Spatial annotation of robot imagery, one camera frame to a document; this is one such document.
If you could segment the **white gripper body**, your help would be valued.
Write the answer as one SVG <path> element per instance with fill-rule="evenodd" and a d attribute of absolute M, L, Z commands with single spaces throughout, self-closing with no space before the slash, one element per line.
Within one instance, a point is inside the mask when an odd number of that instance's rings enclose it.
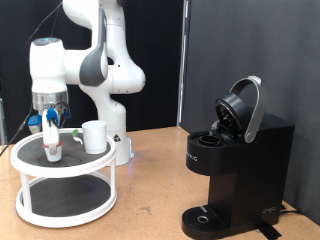
<path fill-rule="evenodd" d="M 42 130 L 43 144 L 49 148 L 49 145 L 60 144 L 59 129 L 58 129 L 58 114 L 55 109 L 45 110 L 42 114 Z"/>

